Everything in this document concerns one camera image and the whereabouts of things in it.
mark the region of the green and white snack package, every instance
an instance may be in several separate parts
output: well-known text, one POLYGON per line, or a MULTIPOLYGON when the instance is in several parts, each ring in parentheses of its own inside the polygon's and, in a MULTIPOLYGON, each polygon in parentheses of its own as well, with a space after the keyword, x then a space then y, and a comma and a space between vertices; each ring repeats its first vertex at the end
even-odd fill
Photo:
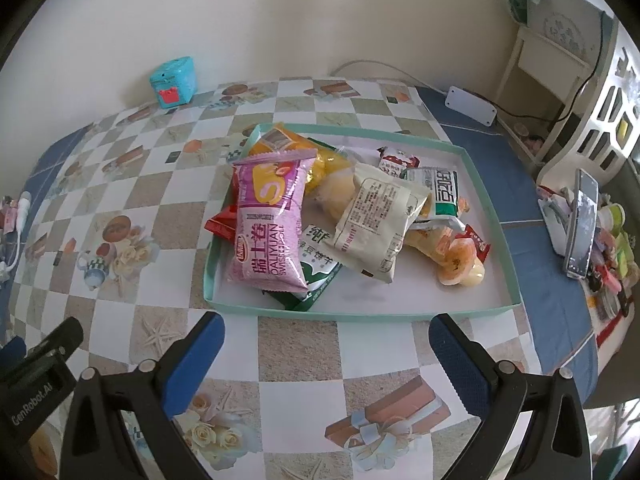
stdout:
POLYGON ((308 292, 267 291, 270 296, 273 296, 284 305, 285 310, 297 310, 299 312, 309 310, 342 268, 342 264, 327 256, 321 250, 322 241, 326 238, 331 238, 331 236, 331 233, 315 225, 309 225, 300 235, 298 256, 300 257, 300 265, 308 285, 308 292))
POLYGON ((458 172, 446 168, 407 168, 402 179, 429 189, 430 195, 415 224, 458 217, 458 172))

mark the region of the white wall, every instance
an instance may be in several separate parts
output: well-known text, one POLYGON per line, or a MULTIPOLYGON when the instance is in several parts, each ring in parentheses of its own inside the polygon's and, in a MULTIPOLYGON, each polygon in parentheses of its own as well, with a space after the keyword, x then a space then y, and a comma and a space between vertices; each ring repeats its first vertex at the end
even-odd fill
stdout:
POLYGON ((149 73, 174 57, 194 57, 201 89, 373 58, 490 92, 515 32, 505 0, 47 0, 0 72, 0 193, 52 142, 152 99, 149 73))

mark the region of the blue toy box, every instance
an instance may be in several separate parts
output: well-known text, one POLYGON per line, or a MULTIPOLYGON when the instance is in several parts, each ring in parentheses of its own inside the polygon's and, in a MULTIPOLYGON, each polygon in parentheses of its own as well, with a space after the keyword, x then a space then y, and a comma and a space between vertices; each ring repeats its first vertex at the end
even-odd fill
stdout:
POLYGON ((149 82, 162 108, 187 104, 196 92, 196 74, 190 56, 162 63, 152 73, 149 82))

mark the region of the yellow snack package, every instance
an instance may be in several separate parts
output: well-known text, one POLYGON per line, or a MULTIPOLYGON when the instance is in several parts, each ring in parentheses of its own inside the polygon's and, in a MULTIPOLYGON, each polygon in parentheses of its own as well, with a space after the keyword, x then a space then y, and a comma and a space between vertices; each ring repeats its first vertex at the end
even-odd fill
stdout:
POLYGON ((251 147, 249 155, 288 152, 289 150, 304 150, 305 148, 318 150, 316 161, 306 177, 305 194, 313 191, 328 174, 352 166, 352 163, 344 156, 322 144, 287 130, 282 123, 274 124, 273 128, 251 147))
POLYGON ((336 225, 344 210, 347 209, 353 196, 356 194, 356 187, 353 183, 353 168, 334 171, 326 176, 322 184, 318 186, 314 193, 314 199, 320 204, 322 210, 327 213, 336 225))

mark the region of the mobile phone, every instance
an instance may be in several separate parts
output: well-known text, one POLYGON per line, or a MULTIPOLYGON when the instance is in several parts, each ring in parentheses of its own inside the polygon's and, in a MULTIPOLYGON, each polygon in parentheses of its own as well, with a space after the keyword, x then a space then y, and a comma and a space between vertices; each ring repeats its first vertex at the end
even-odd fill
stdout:
POLYGON ((574 193, 574 210, 569 220, 564 252, 564 272, 579 280, 586 277, 589 269, 598 211, 598 183, 586 171, 575 170, 574 193))

